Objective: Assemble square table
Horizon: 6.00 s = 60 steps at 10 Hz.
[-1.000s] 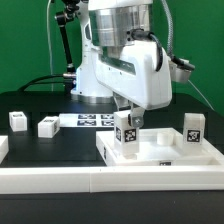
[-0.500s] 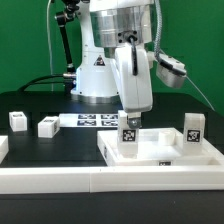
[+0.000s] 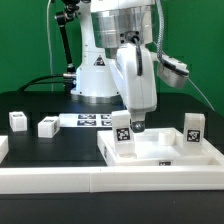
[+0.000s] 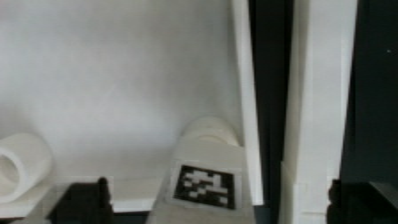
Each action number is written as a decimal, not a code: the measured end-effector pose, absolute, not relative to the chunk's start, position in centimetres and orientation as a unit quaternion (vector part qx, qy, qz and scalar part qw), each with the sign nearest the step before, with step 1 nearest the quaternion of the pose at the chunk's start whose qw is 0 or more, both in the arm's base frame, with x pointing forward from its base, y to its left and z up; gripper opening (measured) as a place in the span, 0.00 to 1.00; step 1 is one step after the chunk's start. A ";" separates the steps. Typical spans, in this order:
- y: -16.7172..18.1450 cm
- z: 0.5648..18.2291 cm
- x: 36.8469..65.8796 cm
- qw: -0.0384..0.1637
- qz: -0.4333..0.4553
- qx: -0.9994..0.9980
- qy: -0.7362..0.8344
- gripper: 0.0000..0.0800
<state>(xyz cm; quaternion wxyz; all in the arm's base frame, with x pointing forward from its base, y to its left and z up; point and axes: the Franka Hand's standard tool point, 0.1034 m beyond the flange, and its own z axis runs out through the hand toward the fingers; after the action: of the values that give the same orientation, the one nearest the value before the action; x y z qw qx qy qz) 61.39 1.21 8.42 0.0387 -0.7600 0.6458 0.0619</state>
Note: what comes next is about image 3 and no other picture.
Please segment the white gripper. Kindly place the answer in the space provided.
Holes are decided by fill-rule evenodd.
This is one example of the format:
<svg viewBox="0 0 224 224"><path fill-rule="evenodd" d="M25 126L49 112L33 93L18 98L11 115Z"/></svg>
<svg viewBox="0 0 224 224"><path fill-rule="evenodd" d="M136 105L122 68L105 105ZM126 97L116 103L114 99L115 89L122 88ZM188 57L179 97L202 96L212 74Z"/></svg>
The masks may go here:
<svg viewBox="0 0 224 224"><path fill-rule="evenodd" d="M153 60L149 50L141 46L142 69L138 75L136 46L127 44L117 50L116 58L109 59L109 67L124 105L131 114L134 133L145 130L145 115L157 106Z"/></svg>

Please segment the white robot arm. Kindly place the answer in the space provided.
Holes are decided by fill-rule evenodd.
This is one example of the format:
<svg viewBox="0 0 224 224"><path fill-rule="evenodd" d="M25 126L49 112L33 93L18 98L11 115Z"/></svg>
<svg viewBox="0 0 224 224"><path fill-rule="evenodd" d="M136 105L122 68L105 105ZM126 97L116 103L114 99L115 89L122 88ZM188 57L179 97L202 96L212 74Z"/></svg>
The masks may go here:
<svg viewBox="0 0 224 224"><path fill-rule="evenodd" d="M156 109L151 7L155 0L75 0L82 32L82 62L73 73L75 100L109 103L121 100L135 132Z"/></svg>

